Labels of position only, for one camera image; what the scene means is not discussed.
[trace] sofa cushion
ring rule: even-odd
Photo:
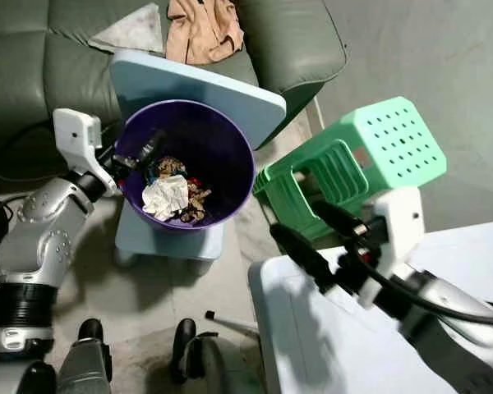
[[[48,118],[44,50],[44,32],[0,35],[0,140]]]
[[[119,119],[121,113],[109,79],[110,60],[106,53],[48,34],[44,78],[48,108],[73,108],[104,122]]]
[[[87,47],[88,39],[150,0],[51,0],[48,27]]]
[[[243,45],[241,51],[234,53],[231,57],[227,57],[221,62],[205,64],[198,67],[221,74],[223,76],[229,76],[234,80],[247,82],[250,85],[259,85],[252,61],[250,60],[250,56],[248,56],[245,45]]]
[[[49,0],[0,0],[0,35],[45,31]]]

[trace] debris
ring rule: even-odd
[[[165,221],[188,207],[188,184],[182,175],[157,178],[142,191],[142,210]]]
[[[170,218],[178,217],[182,222],[194,222],[197,223],[204,219],[208,214],[205,209],[205,199],[208,197],[212,191],[210,189],[206,189],[203,187],[203,182],[195,177],[188,178],[187,168],[184,163],[180,160],[173,158],[171,156],[165,156],[159,160],[153,162],[148,169],[146,170],[146,181],[150,187],[150,185],[155,185],[156,182],[167,180],[170,178],[174,178],[177,176],[181,176],[183,180],[187,184],[187,204],[184,207],[179,209],[174,209],[166,214],[163,210],[163,205],[159,207],[159,215],[163,218],[168,216],[165,219],[158,218],[159,220],[168,220]]]

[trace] mint green stool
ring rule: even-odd
[[[446,158],[415,106],[397,97],[345,115],[265,167],[253,193],[268,200],[281,223],[314,240],[332,231],[307,200],[325,199],[359,214],[363,201],[376,192],[421,186],[446,168]],[[316,193],[304,195],[300,177]]]

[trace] tan fabric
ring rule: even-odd
[[[170,0],[166,58],[186,64],[218,62],[240,50],[243,31],[229,0]]]

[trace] robotic arm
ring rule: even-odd
[[[403,337],[457,392],[493,394],[493,306],[407,263],[424,233],[418,189],[374,196],[364,204],[364,220],[325,202],[312,209],[341,235],[347,250],[334,273],[294,230],[274,224],[270,232],[320,292],[341,286],[364,308],[378,306],[398,320]]]
[[[53,345],[52,307],[76,235],[94,202],[146,167],[163,138],[158,132],[136,157],[112,156],[101,166],[94,155],[101,147],[97,117],[57,109],[53,121],[70,172],[23,201],[0,244],[0,393],[54,392],[54,371],[41,360]]]

